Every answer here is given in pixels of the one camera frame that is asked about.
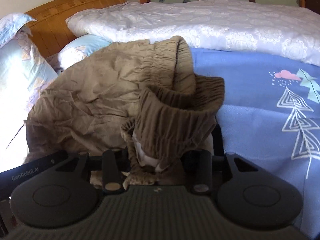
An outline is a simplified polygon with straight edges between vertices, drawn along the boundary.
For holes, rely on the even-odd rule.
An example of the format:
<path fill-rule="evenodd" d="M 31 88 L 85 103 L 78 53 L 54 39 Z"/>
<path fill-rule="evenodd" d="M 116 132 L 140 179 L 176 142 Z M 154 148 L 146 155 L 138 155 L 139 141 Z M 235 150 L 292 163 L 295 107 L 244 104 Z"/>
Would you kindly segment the brown linen pants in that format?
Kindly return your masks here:
<path fill-rule="evenodd" d="M 221 77 L 194 73 L 180 36 L 114 42 L 64 70 L 25 122 L 26 162 L 59 150 L 129 153 L 130 185 L 180 185 L 181 156 L 209 150 L 225 97 Z"/>

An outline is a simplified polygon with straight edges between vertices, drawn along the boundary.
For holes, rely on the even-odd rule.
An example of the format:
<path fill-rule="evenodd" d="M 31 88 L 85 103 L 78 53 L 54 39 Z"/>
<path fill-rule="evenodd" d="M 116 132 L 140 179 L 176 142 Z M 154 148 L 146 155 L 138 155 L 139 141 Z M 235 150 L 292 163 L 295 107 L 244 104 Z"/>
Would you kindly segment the blue patterned bed sheet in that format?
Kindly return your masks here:
<path fill-rule="evenodd" d="M 194 71 L 225 81 L 217 114 L 226 152 L 294 185 L 304 199 L 296 226 L 319 235 L 319 66 L 281 56 L 191 50 Z"/>

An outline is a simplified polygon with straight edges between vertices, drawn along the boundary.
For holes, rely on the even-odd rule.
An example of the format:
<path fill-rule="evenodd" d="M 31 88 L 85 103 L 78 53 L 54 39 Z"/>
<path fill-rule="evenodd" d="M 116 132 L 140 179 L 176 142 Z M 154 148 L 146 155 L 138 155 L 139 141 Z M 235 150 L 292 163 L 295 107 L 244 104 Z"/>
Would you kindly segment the small blue floral pillow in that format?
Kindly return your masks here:
<path fill-rule="evenodd" d="M 65 70 L 82 61 L 95 51 L 107 47 L 112 43 L 95 35 L 84 35 L 67 44 L 57 55 L 60 67 Z"/>

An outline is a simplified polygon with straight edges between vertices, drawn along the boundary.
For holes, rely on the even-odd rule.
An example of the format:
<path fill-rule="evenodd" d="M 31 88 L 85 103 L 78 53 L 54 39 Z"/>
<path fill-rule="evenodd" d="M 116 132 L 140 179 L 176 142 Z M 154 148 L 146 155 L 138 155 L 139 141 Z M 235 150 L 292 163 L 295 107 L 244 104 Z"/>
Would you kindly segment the wooden headboard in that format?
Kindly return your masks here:
<path fill-rule="evenodd" d="M 47 58 L 58 53 L 65 45 L 76 39 L 68 29 L 66 19 L 86 9 L 101 9 L 126 0 L 54 0 L 26 12 L 35 22 L 27 24 L 31 40 L 40 54 Z"/>

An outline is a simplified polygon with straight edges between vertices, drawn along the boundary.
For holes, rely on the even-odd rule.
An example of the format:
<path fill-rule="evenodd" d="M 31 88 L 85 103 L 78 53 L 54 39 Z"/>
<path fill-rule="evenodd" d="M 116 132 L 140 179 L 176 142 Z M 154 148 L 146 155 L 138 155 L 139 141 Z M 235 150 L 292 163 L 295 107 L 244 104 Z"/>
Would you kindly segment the blue quilted pillow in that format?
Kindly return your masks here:
<path fill-rule="evenodd" d="M 10 13 L 1 18 L 1 48 L 10 42 L 27 23 L 36 21 L 33 17 L 20 12 Z"/>

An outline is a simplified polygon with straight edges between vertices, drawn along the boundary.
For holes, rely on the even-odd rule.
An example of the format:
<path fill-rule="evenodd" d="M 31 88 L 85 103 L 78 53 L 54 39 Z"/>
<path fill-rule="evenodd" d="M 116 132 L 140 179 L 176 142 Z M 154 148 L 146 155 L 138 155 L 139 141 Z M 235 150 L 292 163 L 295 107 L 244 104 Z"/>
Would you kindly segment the white pink quilt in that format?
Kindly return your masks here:
<path fill-rule="evenodd" d="M 77 37 L 113 42 L 181 36 L 192 48 L 253 51 L 319 65 L 319 15 L 301 7 L 234 0 L 125 2 L 67 18 Z"/>

